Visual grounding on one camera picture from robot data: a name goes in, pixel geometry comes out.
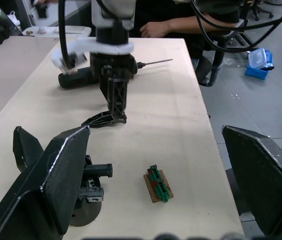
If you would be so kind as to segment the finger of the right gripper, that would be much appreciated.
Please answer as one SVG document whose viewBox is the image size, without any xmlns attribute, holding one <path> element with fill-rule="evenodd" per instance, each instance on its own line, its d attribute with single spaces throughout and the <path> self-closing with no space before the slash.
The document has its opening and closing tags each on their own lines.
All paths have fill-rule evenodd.
<svg viewBox="0 0 282 240">
<path fill-rule="evenodd" d="M 111 65 L 104 65 L 100 69 L 99 87 L 107 101 L 109 111 L 114 110 L 114 83 L 113 83 L 113 68 Z"/>
<path fill-rule="evenodd" d="M 125 78 L 109 77 L 107 80 L 107 105 L 114 120 L 124 119 L 128 82 Z"/>
</svg>

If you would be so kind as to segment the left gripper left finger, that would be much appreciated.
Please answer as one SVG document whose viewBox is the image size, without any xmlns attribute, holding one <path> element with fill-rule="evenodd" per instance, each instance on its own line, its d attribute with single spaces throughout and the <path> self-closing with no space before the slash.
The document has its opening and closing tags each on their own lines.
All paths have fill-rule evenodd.
<svg viewBox="0 0 282 240">
<path fill-rule="evenodd" d="M 20 175 L 0 202 L 0 240 L 60 240 L 68 230 L 83 177 L 90 128 L 76 127 L 42 148 L 17 126 L 13 152 Z"/>
</svg>

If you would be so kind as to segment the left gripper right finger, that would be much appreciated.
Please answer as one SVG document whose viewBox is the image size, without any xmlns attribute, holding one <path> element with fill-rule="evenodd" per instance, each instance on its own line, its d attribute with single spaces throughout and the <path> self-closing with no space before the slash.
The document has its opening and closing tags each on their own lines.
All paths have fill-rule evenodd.
<svg viewBox="0 0 282 240">
<path fill-rule="evenodd" d="M 222 128 L 231 170 L 265 236 L 282 237 L 282 149 L 270 137 L 235 126 Z"/>
</svg>

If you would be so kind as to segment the person's bare hand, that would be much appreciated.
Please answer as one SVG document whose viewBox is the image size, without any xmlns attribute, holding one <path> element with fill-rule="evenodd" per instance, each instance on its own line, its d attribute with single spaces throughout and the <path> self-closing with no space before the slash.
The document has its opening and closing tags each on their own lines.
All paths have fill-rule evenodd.
<svg viewBox="0 0 282 240">
<path fill-rule="evenodd" d="M 163 38 L 170 32 L 168 21 L 148 22 L 140 28 L 142 38 Z"/>
</svg>

